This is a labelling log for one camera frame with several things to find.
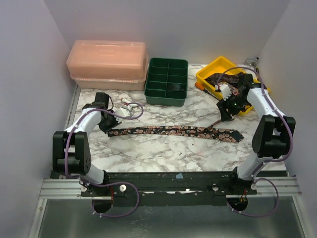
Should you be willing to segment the dark floral rose tie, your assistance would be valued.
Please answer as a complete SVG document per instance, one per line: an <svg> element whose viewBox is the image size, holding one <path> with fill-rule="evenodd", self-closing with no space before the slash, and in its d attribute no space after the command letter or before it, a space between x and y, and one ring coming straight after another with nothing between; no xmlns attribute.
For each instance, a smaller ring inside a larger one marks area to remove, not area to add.
<svg viewBox="0 0 317 238"><path fill-rule="evenodd" d="M215 128L220 120L208 127L187 125L138 126L122 129L112 129L107 132L109 137L123 135L171 135L202 139L214 139L223 142L239 143L244 136L235 129Z"/></svg>

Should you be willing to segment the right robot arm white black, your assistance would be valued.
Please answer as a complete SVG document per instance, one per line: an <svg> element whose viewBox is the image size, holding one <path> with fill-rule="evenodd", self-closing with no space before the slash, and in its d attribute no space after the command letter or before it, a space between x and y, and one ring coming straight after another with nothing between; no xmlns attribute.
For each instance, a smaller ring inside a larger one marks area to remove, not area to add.
<svg viewBox="0 0 317 238"><path fill-rule="evenodd" d="M282 113L270 98L262 83L256 83L251 74L238 76L238 93L231 93L227 84L215 86L222 94L217 103L221 120L229 121L247 104L253 106L260 122L252 139L252 153L230 174L223 183L229 194L249 189L256 175L270 162L286 160L293 149L296 121Z"/></svg>

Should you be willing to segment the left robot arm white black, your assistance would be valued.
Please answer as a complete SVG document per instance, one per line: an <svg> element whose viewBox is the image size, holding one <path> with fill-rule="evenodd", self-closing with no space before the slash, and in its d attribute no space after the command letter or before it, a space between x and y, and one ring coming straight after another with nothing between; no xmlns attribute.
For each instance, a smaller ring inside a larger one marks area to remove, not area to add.
<svg viewBox="0 0 317 238"><path fill-rule="evenodd" d="M120 124L108 107L110 102L108 94L96 93L94 101L83 107L73 125L53 134L53 171L92 184L99 196L109 192L109 178L104 170L92 165L88 137L96 126L107 133Z"/></svg>

